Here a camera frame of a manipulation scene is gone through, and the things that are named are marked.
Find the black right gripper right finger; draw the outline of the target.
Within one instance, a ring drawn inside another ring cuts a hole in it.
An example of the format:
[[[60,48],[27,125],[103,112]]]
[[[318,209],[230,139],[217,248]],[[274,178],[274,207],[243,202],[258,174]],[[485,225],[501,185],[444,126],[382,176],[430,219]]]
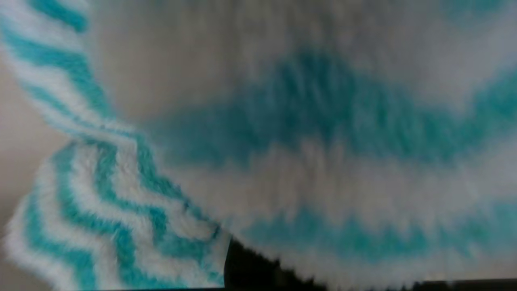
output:
[[[292,268],[279,263],[279,288],[296,291],[327,291],[327,287],[316,284],[313,278],[302,278]]]

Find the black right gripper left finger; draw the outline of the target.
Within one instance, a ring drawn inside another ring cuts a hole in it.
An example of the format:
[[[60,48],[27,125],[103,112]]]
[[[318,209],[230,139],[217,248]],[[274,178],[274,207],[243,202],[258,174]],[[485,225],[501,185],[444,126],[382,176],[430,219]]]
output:
[[[284,286],[283,272],[276,262],[231,239],[224,269],[226,289],[266,289]]]

